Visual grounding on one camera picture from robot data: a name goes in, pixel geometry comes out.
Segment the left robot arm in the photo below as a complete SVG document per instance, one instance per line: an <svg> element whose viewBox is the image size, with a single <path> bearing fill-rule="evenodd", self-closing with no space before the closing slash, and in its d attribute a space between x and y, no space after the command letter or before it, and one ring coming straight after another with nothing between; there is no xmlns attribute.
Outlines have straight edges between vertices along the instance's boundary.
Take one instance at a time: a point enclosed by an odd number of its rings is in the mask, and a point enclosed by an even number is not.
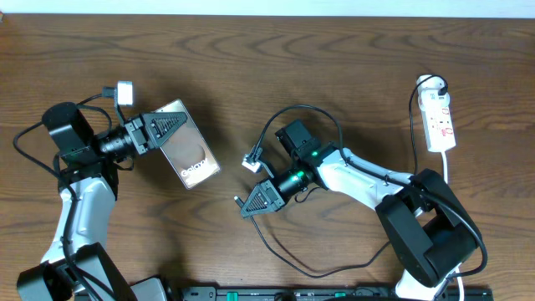
<svg viewBox="0 0 535 301"><path fill-rule="evenodd" d="M89 105L63 102L42 117L59 148L44 169L58 181L62 211L41 263L18 276L23 300L170 300L155 276L130 284L105 250L118 199L120 163L161 148L190 119L184 111L155 111L121 120L95 134L83 112Z"/></svg>

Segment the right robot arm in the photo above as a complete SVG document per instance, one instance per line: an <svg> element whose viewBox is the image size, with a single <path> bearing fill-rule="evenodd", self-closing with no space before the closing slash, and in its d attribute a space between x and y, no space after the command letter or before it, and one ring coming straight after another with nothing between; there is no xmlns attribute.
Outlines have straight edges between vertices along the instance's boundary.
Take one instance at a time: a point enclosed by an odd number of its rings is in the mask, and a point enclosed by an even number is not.
<svg viewBox="0 0 535 301"><path fill-rule="evenodd" d="M242 217L277 212L298 194L321 188L350 196L372 209L405 271L395 286L399 298L434 300L459 267L476 250L482 235L443 176L425 169L411 175L385 169L333 144L322 145L301 120L275 134L292 160L275 173L262 148L243 159L249 169L266 170L245 201L237 199Z"/></svg>

